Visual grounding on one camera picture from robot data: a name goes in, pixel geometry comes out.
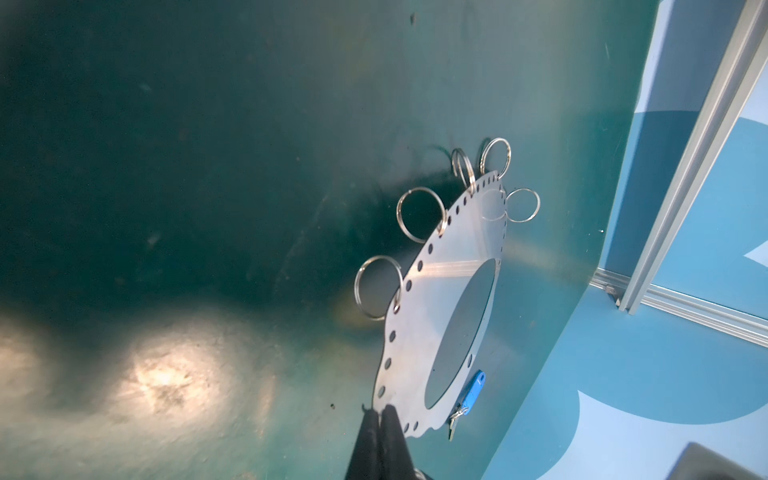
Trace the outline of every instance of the key ring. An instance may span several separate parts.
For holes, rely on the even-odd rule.
[[[464,165],[467,169],[467,177],[469,178],[469,184],[467,184],[467,180],[464,178],[464,169],[462,168],[462,162],[461,160],[464,160]],[[453,174],[456,177],[459,177],[462,179],[462,183],[464,184],[464,187],[468,187],[471,190],[474,190],[475,188],[475,171],[472,169],[472,162],[469,161],[469,157],[464,153],[464,151],[461,148],[455,148],[454,151],[451,153],[451,166],[453,167]]]
[[[534,210],[533,214],[530,217],[526,218],[525,220],[513,220],[513,219],[510,218],[509,213],[507,213],[507,211],[505,210],[505,215],[507,216],[509,221],[511,221],[512,223],[525,223],[525,222],[528,222],[530,220],[533,220],[533,218],[536,215],[538,215],[538,209],[541,208],[541,197],[539,197],[538,194],[536,192],[534,192],[533,190],[531,190],[530,188],[518,188],[518,189],[513,190],[512,192],[509,193],[509,195],[507,195],[507,197],[504,200],[504,203],[506,204],[507,200],[509,200],[509,197],[511,197],[512,195],[516,194],[517,192],[522,192],[522,191],[531,192],[532,194],[534,194],[536,196],[536,210]]]
[[[442,237],[443,233],[445,232],[445,228],[448,226],[448,212],[445,211],[445,205],[443,204],[442,200],[440,200],[440,197],[438,196],[438,194],[436,194],[431,188],[416,187],[405,192],[402,195],[402,197],[400,197],[400,200],[398,200],[397,202],[395,216],[397,217],[397,223],[400,226],[400,230],[402,230],[402,232],[406,235],[406,237],[408,237],[409,239],[413,240],[416,243],[427,243],[426,240],[422,240],[418,237],[414,237],[413,234],[408,231],[406,224],[402,221],[402,202],[406,199],[407,196],[409,196],[410,194],[418,190],[431,194],[435,198],[435,200],[437,200],[437,203],[440,204],[440,211],[442,212],[442,221],[438,225],[437,233],[440,237]]]
[[[394,265],[397,269],[397,280],[400,280],[400,288],[398,288],[395,292],[395,306],[392,308],[392,311],[394,313],[400,311],[400,296],[402,295],[402,270],[400,269],[400,264],[397,263],[397,260],[392,257],[388,257],[387,255],[376,255],[374,257],[370,257],[362,266],[360,266],[359,270],[357,270],[357,275],[355,275],[355,303],[357,303],[357,308],[360,309],[362,314],[371,320],[384,320],[386,313],[382,316],[371,315],[370,313],[366,312],[366,309],[362,307],[362,300],[360,299],[360,279],[362,278],[362,273],[366,271],[368,265],[377,260],[386,260]]]
[[[501,180],[502,177],[507,173],[507,169],[509,169],[509,164],[512,161],[512,147],[509,146],[509,142],[506,141],[504,138],[498,137],[494,138],[490,142],[488,142],[487,145],[485,145],[485,148],[482,151],[482,155],[480,155],[480,174],[485,175],[485,160],[488,156],[488,153],[491,151],[491,147],[494,146],[494,144],[497,144],[498,142],[504,142],[504,144],[507,146],[507,164],[504,166],[504,170],[498,175],[499,180]]]

